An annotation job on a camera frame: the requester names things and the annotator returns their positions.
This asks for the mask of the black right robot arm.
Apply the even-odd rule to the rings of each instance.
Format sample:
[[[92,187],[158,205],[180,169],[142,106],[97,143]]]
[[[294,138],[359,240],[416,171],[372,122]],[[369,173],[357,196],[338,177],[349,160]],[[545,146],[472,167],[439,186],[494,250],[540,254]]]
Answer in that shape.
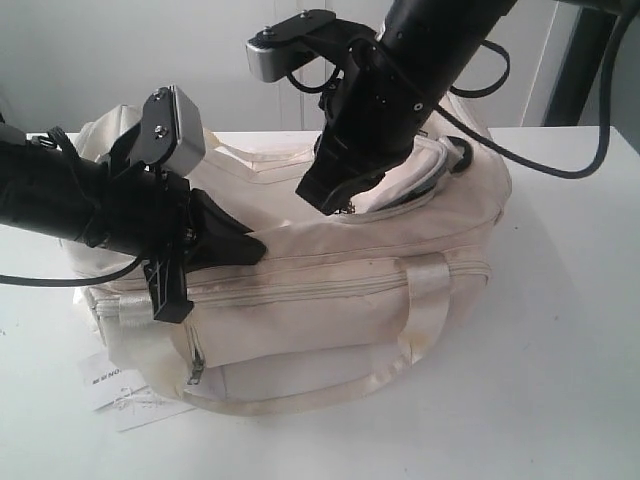
[[[616,56],[639,4],[623,2],[611,33],[601,67],[598,146],[591,163],[576,171],[515,154],[464,125],[440,104],[513,5],[511,1],[396,1],[380,36],[352,32],[344,40],[333,37],[328,45],[306,37],[305,44],[338,66],[344,76],[323,103],[325,126],[297,195],[325,215],[344,208],[353,196],[377,186],[389,170],[408,158],[418,131],[432,113],[531,170],[567,180],[593,175],[609,147]]]

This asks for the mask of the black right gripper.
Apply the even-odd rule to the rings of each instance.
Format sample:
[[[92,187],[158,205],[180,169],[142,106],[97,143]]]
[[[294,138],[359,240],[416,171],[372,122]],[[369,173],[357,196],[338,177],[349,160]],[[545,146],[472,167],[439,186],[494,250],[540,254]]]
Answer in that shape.
[[[450,42],[434,34],[353,34],[314,52],[343,77],[322,101],[325,126],[296,194],[332,215],[409,156],[450,87]]]

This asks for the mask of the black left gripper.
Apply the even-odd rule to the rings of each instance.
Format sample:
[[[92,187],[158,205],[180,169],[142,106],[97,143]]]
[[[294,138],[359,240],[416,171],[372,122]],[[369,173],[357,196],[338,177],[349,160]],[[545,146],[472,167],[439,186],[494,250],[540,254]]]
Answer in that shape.
[[[251,266],[266,254],[252,230],[230,216],[201,189],[175,172],[139,162],[109,179],[85,230],[84,244],[138,256],[171,240],[188,205],[192,235],[187,272],[223,266]],[[182,323],[194,308],[187,297],[184,254],[168,250],[143,266],[153,319]]]

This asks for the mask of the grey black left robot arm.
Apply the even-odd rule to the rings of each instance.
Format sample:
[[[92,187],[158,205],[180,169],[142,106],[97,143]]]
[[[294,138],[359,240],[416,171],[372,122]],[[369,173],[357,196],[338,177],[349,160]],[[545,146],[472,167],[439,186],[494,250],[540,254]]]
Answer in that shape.
[[[99,161],[79,156],[58,127],[29,139],[1,127],[1,222],[4,225],[133,256],[114,273],[90,279],[2,278],[36,287],[95,286],[143,269],[156,321],[179,324],[194,304],[190,272],[257,264],[266,247],[251,229],[201,189],[165,168],[168,153],[149,159],[134,125]]]

